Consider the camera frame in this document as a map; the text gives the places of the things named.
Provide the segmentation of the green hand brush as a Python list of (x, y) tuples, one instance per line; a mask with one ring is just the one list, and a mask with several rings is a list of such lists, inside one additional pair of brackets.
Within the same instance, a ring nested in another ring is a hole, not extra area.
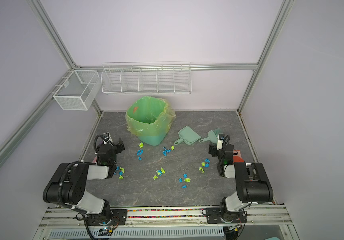
[(217, 144), (218, 139), (219, 139), (219, 134), (223, 134), (223, 131), (220, 128), (211, 130), (208, 132), (208, 136), (206, 138), (200, 139), (199, 142), (203, 143), (203, 142), (210, 141), (213, 144)]

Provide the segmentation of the green dustpan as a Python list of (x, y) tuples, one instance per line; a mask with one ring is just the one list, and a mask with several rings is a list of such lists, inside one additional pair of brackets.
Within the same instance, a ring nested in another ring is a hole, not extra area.
[(175, 145), (185, 143), (186, 145), (193, 145), (195, 142), (200, 140), (202, 137), (197, 134), (189, 126), (184, 127), (179, 132), (179, 139), (174, 142)]

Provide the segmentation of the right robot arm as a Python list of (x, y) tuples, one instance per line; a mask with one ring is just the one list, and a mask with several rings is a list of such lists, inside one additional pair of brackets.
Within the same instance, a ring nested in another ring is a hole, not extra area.
[(247, 207), (272, 202), (274, 193), (263, 164), (245, 162), (231, 144), (218, 148), (210, 143), (209, 154), (218, 158), (219, 176), (233, 179), (236, 185), (236, 191), (220, 202), (218, 216), (224, 223), (245, 223)]

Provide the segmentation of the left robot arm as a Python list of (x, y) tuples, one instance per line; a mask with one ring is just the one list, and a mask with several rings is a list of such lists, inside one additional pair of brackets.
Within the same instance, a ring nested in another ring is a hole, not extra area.
[(114, 143), (109, 134), (97, 135), (93, 148), (95, 162), (62, 163), (43, 191), (43, 201), (71, 209), (83, 216), (90, 226), (122, 225), (126, 214), (112, 211), (110, 203), (86, 190), (89, 180), (114, 177), (117, 171), (117, 155), (125, 150), (122, 139)]

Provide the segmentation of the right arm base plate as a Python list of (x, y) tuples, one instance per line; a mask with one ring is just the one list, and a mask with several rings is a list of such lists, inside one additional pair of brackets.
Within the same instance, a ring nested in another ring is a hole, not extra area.
[(247, 222), (247, 213), (229, 212), (220, 207), (205, 208), (202, 214), (206, 217), (208, 224), (244, 224)]

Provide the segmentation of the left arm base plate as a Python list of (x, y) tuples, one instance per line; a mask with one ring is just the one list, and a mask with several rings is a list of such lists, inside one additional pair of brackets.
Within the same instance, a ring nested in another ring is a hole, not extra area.
[(112, 209), (106, 214), (87, 215), (84, 219), (88, 226), (121, 226), (125, 225), (127, 209)]

